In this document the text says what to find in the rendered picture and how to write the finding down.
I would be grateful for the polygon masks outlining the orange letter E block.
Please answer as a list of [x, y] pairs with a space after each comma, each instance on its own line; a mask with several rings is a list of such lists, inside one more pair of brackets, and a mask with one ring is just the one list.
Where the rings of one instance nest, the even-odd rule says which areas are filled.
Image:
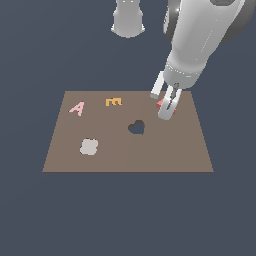
[[115, 106], [115, 105], [122, 105], [122, 99], [121, 98], [108, 98], [108, 99], [106, 99], [106, 106], [110, 106], [111, 104], [113, 105], [113, 106]]

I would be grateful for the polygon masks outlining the brown slotted board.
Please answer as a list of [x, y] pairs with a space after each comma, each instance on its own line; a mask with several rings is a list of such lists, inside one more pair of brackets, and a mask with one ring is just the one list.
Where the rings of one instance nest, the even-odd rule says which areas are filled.
[[[121, 98], [122, 105], [106, 106]], [[84, 102], [82, 116], [69, 110]], [[45, 173], [211, 173], [213, 167], [192, 94], [181, 94], [171, 119], [158, 118], [148, 91], [67, 91], [43, 167]], [[86, 138], [99, 142], [80, 153]]]

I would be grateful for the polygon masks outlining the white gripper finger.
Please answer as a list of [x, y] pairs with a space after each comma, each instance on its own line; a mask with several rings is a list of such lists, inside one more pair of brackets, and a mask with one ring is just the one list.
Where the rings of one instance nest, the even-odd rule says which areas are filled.
[[181, 92], [182, 90], [179, 88], [178, 84], [168, 86], [160, 110], [158, 112], [158, 117], [160, 119], [169, 120], [172, 117], [174, 110], [176, 109], [179, 102]]
[[162, 89], [163, 84], [164, 84], [163, 74], [164, 74], [163, 71], [159, 72], [158, 77], [157, 77], [157, 79], [154, 83], [154, 86], [153, 86], [152, 90], [151, 90], [150, 97], [153, 98], [153, 99], [157, 99], [159, 97], [159, 94], [160, 94], [161, 89]]

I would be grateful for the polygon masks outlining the red heart block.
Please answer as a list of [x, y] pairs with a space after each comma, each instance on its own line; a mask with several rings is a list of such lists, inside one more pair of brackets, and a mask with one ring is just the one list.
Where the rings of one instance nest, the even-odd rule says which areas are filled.
[[[163, 98], [162, 100], [160, 100], [160, 101], [156, 104], [156, 108], [158, 108], [158, 109], [161, 108], [164, 99], [165, 99], [165, 98]], [[172, 109], [172, 110], [173, 110], [173, 113], [175, 113], [175, 111], [176, 111], [176, 105], [177, 105], [177, 102], [176, 102], [175, 100], [173, 100], [170, 104], [169, 104], [169, 103], [167, 104], [167, 107], [168, 107], [167, 110]]]

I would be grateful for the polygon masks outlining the pink letter A block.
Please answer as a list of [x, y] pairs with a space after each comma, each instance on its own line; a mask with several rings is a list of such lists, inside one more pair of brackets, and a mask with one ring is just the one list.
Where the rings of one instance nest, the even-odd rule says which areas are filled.
[[76, 112], [77, 112], [77, 115], [78, 115], [79, 117], [81, 117], [81, 116], [82, 116], [82, 112], [83, 112], [83, 108], [84, 108], [84, 102], [81, 101], [81, 102], [79, 102], [77, 105], [75, 105], [73, 108], [71, 108], [71, 109], [69, 110], [69, 113], [73, 113], [74, 111], [76, 111]]

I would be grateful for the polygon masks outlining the grey clover-shaped block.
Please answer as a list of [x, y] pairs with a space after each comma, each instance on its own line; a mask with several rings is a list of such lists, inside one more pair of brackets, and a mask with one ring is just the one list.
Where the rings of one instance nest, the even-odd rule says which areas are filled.
[[86, 138], [82, 141], [80, 153], [83, 155], [93, 156], [97, 153], [99, 142], [96, 139]]

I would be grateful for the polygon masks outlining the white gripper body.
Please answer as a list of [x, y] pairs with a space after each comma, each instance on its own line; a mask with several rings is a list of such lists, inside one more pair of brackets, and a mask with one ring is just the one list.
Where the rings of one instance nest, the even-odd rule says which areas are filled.
[[178, 65], [176, 63], [166, 62], [164, 69], [164, 81], [168, 85], [179, 84], [180, 89], [192, 87], [201, 74], [201, 63], [195, 62], [188, 65]]

